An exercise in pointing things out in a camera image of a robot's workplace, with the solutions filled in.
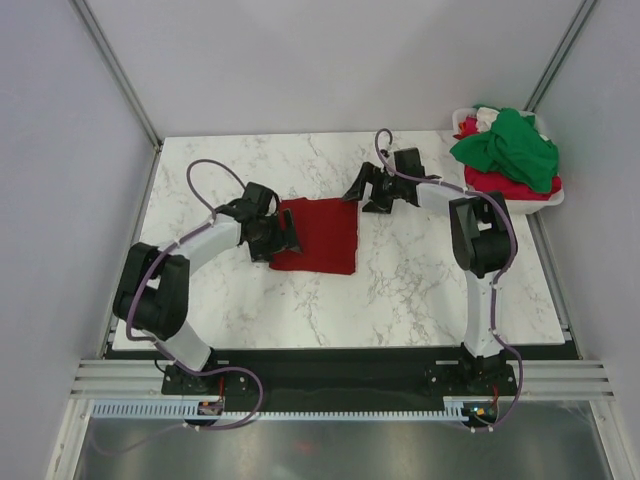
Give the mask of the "dark red t shirt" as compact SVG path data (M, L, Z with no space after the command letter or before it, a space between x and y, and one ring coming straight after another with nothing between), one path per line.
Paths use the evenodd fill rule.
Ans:
M358 248L358 204L339 198L283 200L290 210L301 252L275 254L269 267L276 271L304 271L352 275Z

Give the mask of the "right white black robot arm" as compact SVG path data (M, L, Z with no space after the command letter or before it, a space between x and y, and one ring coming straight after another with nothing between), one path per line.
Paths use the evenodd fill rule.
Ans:
M364 163L344 202L358 202L371 188L362 207L367 213L389 214L396 200L448 215L453 255L463 270L467 288L467 321L459 360L431 373L444 391L470 395L512 395L518 391L506 342L499 340L501 288L517 253L514 228L499 192L472 194L437 175L427 175L416 148L397 150L393 165Z

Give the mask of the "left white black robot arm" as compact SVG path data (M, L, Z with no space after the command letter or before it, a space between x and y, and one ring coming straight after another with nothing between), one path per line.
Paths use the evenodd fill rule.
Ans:
M215 350L189 323L191 277L218 255L246 244L251 261L269 263L282 252L300 253L294 215L271 189L248 183L241 197L214 207L209 217L165 247L130 247L115 292L113 315L134 342L147 341L185 372L198 393L216 388L221 375L241 367L218 364Z

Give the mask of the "bright red t shirt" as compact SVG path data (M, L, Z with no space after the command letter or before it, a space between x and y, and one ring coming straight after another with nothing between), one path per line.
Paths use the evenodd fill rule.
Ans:
M481 192L500 191L507 200L547 201L562 190L559 176L552 179L551 190L540 193L532 190L524 183L516 182L499 172L481 172L470 166L464 167L465 181L468 186Z

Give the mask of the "white pink garment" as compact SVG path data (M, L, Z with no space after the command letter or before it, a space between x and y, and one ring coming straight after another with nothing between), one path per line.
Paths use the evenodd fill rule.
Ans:
M455 110L452 114L454 138L461 140L489 131L499 113L499 110L485 106Z

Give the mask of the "green t shirt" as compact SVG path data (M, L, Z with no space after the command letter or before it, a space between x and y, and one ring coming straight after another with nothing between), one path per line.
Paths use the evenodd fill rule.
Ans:
M486 131L458 140L450 149L460 163L481 173L500 173L538 194L552 190L559 149L535 126L533 115L503 108Z

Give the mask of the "white laundry basket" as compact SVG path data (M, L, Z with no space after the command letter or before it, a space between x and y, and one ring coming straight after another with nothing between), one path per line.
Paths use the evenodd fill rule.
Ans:
M507 200L506 204L511 215L529 215L533 214L545 207L553 207L560 205L565 199L565 193L562 190L553 195L547 201L522 201L522 200Z

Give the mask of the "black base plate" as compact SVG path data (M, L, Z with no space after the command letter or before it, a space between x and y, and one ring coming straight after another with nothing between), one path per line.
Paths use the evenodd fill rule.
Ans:
M248 373L195 378L167 366L165 395L220 394L233 411L259 404L267 412L435 410L447 397L506 398L442 391L431 373L459 360L459 347L220 350L219 365Z

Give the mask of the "right aluminium frame post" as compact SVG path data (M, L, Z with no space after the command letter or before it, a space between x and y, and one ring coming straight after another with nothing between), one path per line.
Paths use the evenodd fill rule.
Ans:
M536 112L540 107L599 4L599 0L582 0L579 3L577 10L525 103L525 111Z

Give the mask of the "aluminium frame post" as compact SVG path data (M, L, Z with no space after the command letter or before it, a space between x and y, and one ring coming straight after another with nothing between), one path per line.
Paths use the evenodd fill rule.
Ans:
M599 0L582 0L579 3L577 10L525 103L525 111L536 112L540 107L599 4Z
M78 16L94 48L101 57L112 80L115 82L116 88L123 96L138 125L141 127L153 149L159 152L163 146L163 140L146 112L125 69L117 58L116 52L89 2L85 0L70 0L69 4Z

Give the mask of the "left aluminium frame post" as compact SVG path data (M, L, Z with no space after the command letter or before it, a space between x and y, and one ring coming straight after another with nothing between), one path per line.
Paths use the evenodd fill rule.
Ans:
M163 146L163 140L146 112L125 69L117 58L116 52L89 2L85 0L70 0L69 4L78 16L94 48L101 57L112 80L115 82L116 88L123 96L138 125L141 127L153 149L159 152Z

